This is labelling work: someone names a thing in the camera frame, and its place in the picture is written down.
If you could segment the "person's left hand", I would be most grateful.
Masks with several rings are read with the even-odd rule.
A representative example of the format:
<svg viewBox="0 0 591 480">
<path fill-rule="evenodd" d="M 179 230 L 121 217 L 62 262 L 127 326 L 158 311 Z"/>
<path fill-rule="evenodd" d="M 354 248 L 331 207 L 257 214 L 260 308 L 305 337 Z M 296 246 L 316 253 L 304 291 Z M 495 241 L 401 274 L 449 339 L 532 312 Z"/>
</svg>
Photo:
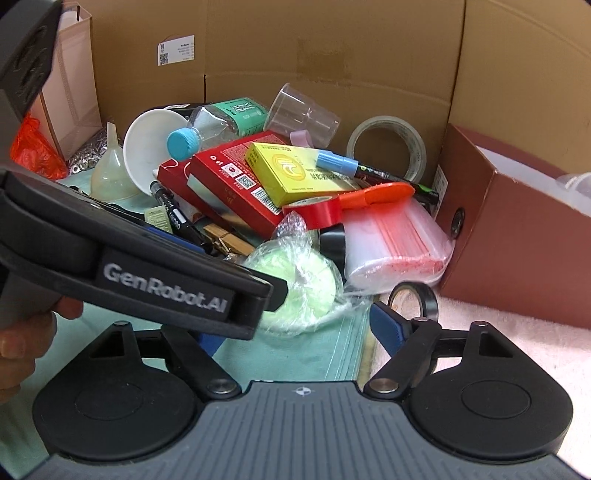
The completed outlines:
<svg viewBox="0 0 591 480">
<path fill-rule="evenodd" d="M 36 360 L 49 350 L 57 331 L 56 315 L 74 320 L 82 313 L 82 301 L 62 297 L 48 311 L 1 330 L 1 404 L 19 393 L 21 384 L 34 373 Z"/>
</svg>

